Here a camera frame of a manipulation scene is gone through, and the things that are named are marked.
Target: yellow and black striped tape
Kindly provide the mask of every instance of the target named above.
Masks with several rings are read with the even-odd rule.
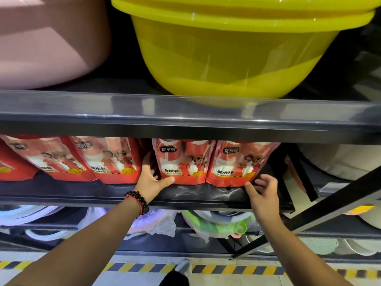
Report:
[[[0,270],[23,270],[33,261],[1,261]],[[107,264],[103,271],[114,272],[139,272],[139,273],[164,273],[174,269],[175,264],[139,264],[139,263],[114,263]],[[380,270],[335,269],[346,278],[381,278]],[[241,265],[193,265],[193,273],[197,274],[242,274],[242,275],[284,275],[283,267],[276,266],[241,266]]]

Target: hand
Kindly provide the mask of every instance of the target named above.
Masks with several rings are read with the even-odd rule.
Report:
[[[245,189],[250,197],[255,218],[261,227],[282,222],[279,216],[279,198],[277,194],[278,181],[270,175],[260,175],[260,179],[245,183]]]
[[[147,153],[143,159],[142,172],[135,187],[135,191],[140,192],[140,195],[145,198],[147,204],[149,204],[163,188],[174,183],[174,177],[169,177],[158,181],[157,176],[153,176],[155,171],[151,170],[150,166],[151,154],[152,151]]]

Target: bracelet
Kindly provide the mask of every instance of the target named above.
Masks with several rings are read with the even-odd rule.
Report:
[[[140,206],[140,214],[139,214],[139,216],[145,215],[146,213],[148,213],[149,207],[147,205],[147,202],[145,201],[145,198],[140,195],[139,192],[129,191],[129,192],[127,192],[124,195],[125,199],[127,197],[133,198],[139,204],[139,206]]]

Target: shoe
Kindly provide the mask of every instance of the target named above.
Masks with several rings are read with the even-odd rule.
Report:
[[[192,274],[192,263],[189,259],[183,259],[175,268],[175,271],[183,274],[188,279]]]

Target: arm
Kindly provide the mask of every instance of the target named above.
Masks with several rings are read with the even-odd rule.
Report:
[[[351,286],[284,225],[279,216],[278,181],[269,175],[245,184],[254,215],[295,286]]]
[[[157,181],[152,176],[149,157],[150,153],[143,160],[142,173],[135,187],[135,191],[139,191],[147,203],[174,182],[174,177]],[[139,213],[139,204],[128,197],[106,215],[29,265],[6,286],[92,285]]]

